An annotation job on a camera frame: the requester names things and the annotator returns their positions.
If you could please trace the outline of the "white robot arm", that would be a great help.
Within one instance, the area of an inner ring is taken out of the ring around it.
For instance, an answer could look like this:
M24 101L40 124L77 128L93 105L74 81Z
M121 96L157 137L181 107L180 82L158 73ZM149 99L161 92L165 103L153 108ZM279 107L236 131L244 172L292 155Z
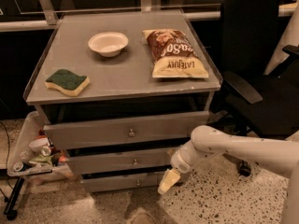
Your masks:
M171 157L172 168L166 170L158 192L167 193L193 166L219 154L228 154L254 163L289 179L280 224L299 224L299 143L286 140L236 136L202 125L191 139Z

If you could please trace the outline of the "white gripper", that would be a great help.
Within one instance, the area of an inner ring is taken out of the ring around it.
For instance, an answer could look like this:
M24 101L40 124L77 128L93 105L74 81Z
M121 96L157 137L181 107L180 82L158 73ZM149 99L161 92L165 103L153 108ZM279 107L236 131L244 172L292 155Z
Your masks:
M202 161L206 153L197 149L192 141L180 146L172 155L170 163L174 169L167 169L159 184L158 193L166 194L179 180L180 174L187 174L195 164Z

